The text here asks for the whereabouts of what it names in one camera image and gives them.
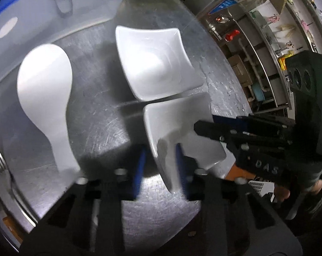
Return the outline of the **right hand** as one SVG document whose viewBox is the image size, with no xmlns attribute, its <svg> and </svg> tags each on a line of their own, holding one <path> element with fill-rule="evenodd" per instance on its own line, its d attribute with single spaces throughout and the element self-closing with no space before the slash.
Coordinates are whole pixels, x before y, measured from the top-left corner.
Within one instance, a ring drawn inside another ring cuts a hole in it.
<svg viewBox="0 0 322 256">
<path fill-rule="evenodd" d="M 313 195 L 317 195 L 322 190 L 322 180 L 317 181 L 308 191 Z M 274 197 L 277 202 L 283 202 L 290 197 L 290 190 L 285 187 L 274 185 Z"/>
</svg>

